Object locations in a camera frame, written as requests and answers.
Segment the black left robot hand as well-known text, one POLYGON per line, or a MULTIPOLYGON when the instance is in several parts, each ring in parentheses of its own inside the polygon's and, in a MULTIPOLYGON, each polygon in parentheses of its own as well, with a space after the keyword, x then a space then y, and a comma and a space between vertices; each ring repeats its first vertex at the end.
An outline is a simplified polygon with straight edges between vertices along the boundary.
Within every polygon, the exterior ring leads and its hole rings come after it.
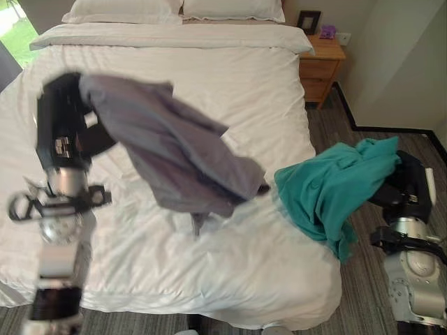
POLYGON ((83 102, 80 73, 64 73, 46 83, 37 100, 36 153, 44 170, 87 171, 91 159, 116 142, 101 121, 88 126, 85 116, 96 110, 83 102))

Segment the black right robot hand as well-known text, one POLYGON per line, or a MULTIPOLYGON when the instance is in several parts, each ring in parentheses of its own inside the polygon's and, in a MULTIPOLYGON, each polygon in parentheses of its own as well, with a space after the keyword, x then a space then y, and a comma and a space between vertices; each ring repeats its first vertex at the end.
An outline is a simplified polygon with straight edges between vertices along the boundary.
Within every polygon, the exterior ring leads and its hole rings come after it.
POLYGON ((382 208, 387 224, 400 218, 415 218, 427 223, 433 207, 425 166, 421 161, 399 150, 400 162, 386 177, 369 202, 382 208))

